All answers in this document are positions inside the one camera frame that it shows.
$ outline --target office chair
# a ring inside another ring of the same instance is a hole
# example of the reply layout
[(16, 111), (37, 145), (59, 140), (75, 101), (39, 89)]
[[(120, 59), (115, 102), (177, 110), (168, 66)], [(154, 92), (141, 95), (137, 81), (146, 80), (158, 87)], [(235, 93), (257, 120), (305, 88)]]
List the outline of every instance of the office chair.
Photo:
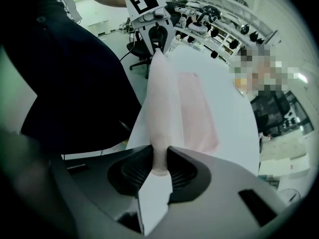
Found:
[(289, 112), (290, 105), (282, 91), (273, 91), (267, 95), (262, 92), (252, 102), (258, 133), (281, 125)]
[(140, 65), (147, 65), (147, 72), (145, 75), (145, 78), (149, 78), (149, 72), (150, 72), (150, 64), (151, 64), (151, 57), (152, 55), (150, 54), (146, 44), (144, 43), (143, 40), (140, 39), (139, 32), (136, 32), (136, 41), (135, 44), (134, 42), (130, 42), (126, 45), (127, 49), (131, 51), (131, 53), (137, 57), (139, 57), (140, 60), (145, 60), (139, 63), (136, 63), (134, 65), (130, 66), (130, 70), (133, 70), (134, 66), (140, 66)]
[[(170, 14), (170, 20), (172, 21), (173, 26), (175, 26), (179, 19), (181, 18), (181, 13), (175, 11), (175, 5), (173, 2), (166, 2), (167, 6), (165, 6), (165, 9), (168, 11)], [(150, 64), (152, 60), (152, 55), (150, 54), (146, 44), (144, 41), (140, 38), (139, 32), (136, 31), (136, 41), (135, 44), (134, 42), (130, 42), (126, 45), (127, 49), (131, 51), (131, 53), (137, 57), (139, 57), (140, 60), (144, 60), (142, 62), (136, 63), (134, 65), (130, 66), (130, 70), (133, 70), (133, 67), (135, 66), (140, 66), (140, 65), (147, 65), (147, 71), (145, 78), (149, 78), (149, 73), (150, 73)]]

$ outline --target cable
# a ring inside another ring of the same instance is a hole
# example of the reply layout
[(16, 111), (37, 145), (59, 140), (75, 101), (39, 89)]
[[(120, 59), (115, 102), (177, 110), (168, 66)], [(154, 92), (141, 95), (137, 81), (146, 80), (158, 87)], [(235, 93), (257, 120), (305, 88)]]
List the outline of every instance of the cable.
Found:
[(120, 62), (123, 60), (123, 58), (125, 58), (127, 55), (129, 55), (130, 54), (130, 52), (134, 49), (134, 46), (135, 46), (135, 37), (136, 37), (136, 30), (134, 30), (134, 36), (133, 36), (133, 38), (134, 38), (134, 43), (133, 43), (133, 47), (132, 47), (132, 49), (130, 49), (129, 50), (129, 52), (128, 53), (126, 53), (121, 59), (120, 59)]
[(130, 35), (129, 35), (129, 43), (131, 42), (131, 33), (132, 32), (130, 32)]
[(66, 1), (65, 1), (65, 0), (63, 0), (64, 2), (63, 2), (62, 0), (59, 0), (59, 1), (63, 4), (64, 10), (66, 11), (66, 13), (70, 14), (71, 19), (74, 20), (74, 18), (72, 17), (70, 11), (68, 10), (68, 8), (67, 8), (67, 6), (66, 6)]

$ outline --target desk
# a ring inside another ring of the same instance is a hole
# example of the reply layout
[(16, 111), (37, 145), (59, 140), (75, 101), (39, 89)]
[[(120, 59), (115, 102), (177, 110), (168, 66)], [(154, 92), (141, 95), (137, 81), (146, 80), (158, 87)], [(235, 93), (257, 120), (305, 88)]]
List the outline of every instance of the desk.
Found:
[[(214, 156), (234, 162), (257, 176), (259, 139), (254, 113), (248, 97), (243, 97), (235, 88), (228, 65), (182, 45), (169, 59), (178, 72), (194, 72), (201, 80), (219, 139), (219, 149)], [(127, 149), (149, 143), (143, 106)]]
[(96, 37), (101, 33), (105, 33), (105, 34), (111, 33), (108, 20), (89, 25), (88, 30)]
[(230, 27), (229, 25), (227, 25), (223, 22), (220, 22), (220, 21), (216, 21), (216, 22), (214, 22), (214, 24), (221, 27), (222, 29), (223, 28), (227, 29), (227, 31), (229, 31), (231, 34), (233, 34), (234, 37), (236, 37), (240, 42), (245, 44), (247, 47), (255, 47), (256, 46), (255, 42), (252, 42), (247, 36), (243, 35), (241, 32), (237, 31), (233, 27)]

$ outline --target white robot part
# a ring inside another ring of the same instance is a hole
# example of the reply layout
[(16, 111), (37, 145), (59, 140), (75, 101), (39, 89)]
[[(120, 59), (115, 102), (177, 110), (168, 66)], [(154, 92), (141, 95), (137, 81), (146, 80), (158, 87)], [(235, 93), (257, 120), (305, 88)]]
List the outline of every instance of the white robot part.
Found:
[(151, 55), (160, 48), (165, 54), (174, 38), (174, 27), (164, 0), (125, 0), (130, 19)]
[(192, 17), (193, 15), (195, 15), (195, 16), (199, 16), (199, 18), (200, 18), (201, 16), (203, 16), (201, 21), (204, 20), (204, 21), (213, 23), (216, 20), (218, 20), (216, 16), (210, 16), (210, 15), (205, 15), (205, 14), (203, 15), (202, 12), (196, 11), (196, 10), (189, 8), (189, 7), (188, 8), (176, 7), (175, 10), (180, 12), (180, 13), (186, 14), (188, 17)]

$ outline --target shelf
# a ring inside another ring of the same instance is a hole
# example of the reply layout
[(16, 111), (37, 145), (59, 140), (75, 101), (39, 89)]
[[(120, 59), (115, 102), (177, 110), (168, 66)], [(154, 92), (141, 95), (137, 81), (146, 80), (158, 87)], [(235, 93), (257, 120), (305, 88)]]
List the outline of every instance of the shelf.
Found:
[(222, 44), (222, 41), (216, 39), (216, 37), (213, 37), (212, 39), (214, 39), (215, 41), (219, 42), (219, 44)]
[(228, 33), (225, 32), (224, 30), (220, 29), (220, 28), (218, 28), (218, 29), (219, 29), (218, 35), (219, 35), (219, 36), (222, 36), (222, 37), (225, 39), (226, 36), (228, 35)]
[(221, 35), (221, 34), (218, 34), (218, 36), (222, 37), (223, 40), (226, 38), (225, 36)]
[(222, 46), (222, 49), (223, 49), (225, 52), (227, 52), (228, 54), (230, 54), (230, 55), (232, 55), (232, 54), (234, 53), (230, 48), (228, 48), (228, 47), (225, 46), (225, 45)]
[(222, 56), (226, 61), (228, 61), (228, 59), (230, 59), (230, 54), (229, 52), (226, 52), (225, 49), (221, 49), (222, 45), (221, 43), (214, 39), (214, 38), (211, 38), (211, 37), (208, 37), (208, 36), (198, 36), (198, 35), (195, 35), (193, 33), (190, 33), (188, 32), (186, 29), (183, 29), (183, 28), (180, 28), (178, 26), (175, 26), (174, 27), (175, 30), (178, 30), (182, 33), (185, 33), (189, 36), (192, 36), (194, 37), (195, 39), (197, 39), (200, 43), (206, 45), (210, 50), (215, 50), (218, 52), (218, 54), (220, 56)]

